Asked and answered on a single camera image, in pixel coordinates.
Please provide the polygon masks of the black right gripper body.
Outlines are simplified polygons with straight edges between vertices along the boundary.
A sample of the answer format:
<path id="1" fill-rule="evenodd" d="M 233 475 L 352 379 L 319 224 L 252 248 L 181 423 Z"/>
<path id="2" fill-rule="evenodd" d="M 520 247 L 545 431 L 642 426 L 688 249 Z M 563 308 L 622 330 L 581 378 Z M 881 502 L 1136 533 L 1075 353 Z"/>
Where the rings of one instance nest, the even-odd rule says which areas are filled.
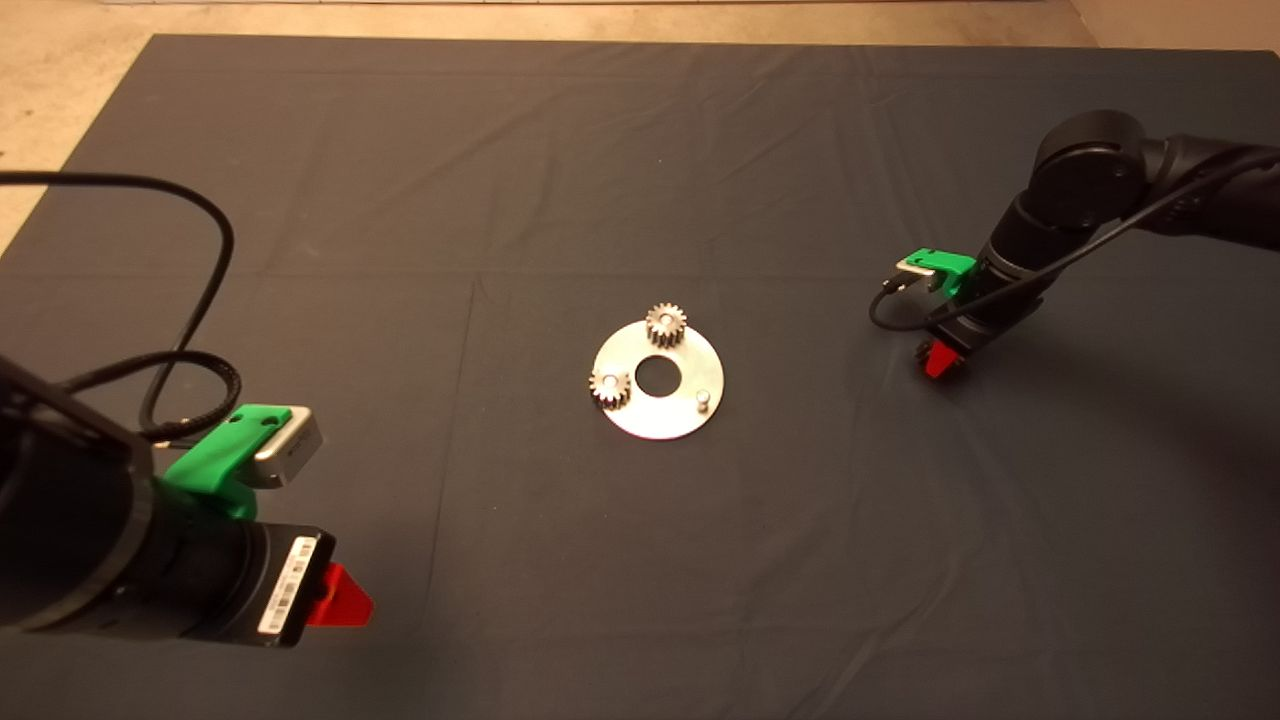
<path id="1" fill-rule="evenodd" d="M 960 291 L 932 311 L 929 319 L 977 302 L 1007 286 L 1016 284 L 1030 274 L 1030 270 L 1019 266 L 977 263 L 974 272 Z M 970 309 L 960 316 L 941 322 L 929 328 L 928 333 L 960 354 L 974 354 L 1028 318 L 1042 304 L 1043 293 L 1052 284 L 1052 277 L 1037 281 L 1027 290 L 1020 290 L 977 310 Z"/>

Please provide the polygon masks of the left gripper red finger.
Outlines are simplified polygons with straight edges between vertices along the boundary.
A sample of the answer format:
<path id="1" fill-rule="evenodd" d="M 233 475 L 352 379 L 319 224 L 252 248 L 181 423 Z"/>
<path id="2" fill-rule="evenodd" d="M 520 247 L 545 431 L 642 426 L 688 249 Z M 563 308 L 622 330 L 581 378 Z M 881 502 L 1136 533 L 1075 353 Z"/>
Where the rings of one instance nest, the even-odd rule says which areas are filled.
<path id="1" fill-rule="evenodd" d="M 362 628 L 374 614 L 371 596 L 339 562 L 329 562 L 310 600 L 306 626 Z"/>

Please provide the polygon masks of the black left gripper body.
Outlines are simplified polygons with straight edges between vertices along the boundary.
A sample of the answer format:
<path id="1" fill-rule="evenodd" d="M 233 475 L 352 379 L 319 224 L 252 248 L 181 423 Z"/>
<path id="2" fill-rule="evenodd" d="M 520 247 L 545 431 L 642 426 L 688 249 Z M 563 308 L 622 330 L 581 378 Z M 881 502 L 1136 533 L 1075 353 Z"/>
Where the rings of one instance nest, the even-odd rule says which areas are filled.
<path id="1" fill-rule="evenodd" d="M 248 564 L 228 605 L 212 619 L 212 641 L 259 648 L 297 646 L 337 538 L 317 527 L 248 524 Z"/>

